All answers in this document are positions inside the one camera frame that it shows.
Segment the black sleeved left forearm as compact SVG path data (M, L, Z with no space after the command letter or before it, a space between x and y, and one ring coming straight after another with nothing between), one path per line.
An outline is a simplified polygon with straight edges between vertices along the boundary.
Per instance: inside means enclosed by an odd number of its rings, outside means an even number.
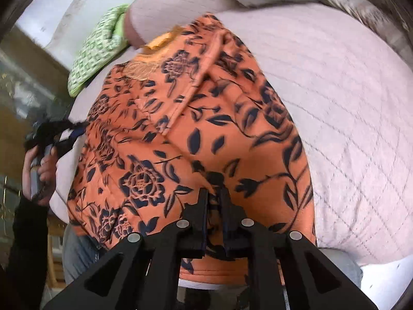
M7 309L39 309L47 276L47 214L25 197L15 211L9 263L1 270Z

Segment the person's left hand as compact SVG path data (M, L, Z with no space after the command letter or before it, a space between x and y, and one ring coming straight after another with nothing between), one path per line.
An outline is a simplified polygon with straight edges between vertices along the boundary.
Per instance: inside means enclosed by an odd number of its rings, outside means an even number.
M22 195L30 201L33 195L31 193L31 163L36 158L37 153L37 146L26 152L22 169ZM40 165L36 168L36 178L43 184L42 199L36 201L36 204L39 206L49 206L50 199L56 188L57 161L56 148L52 147L50 154L44 156Z

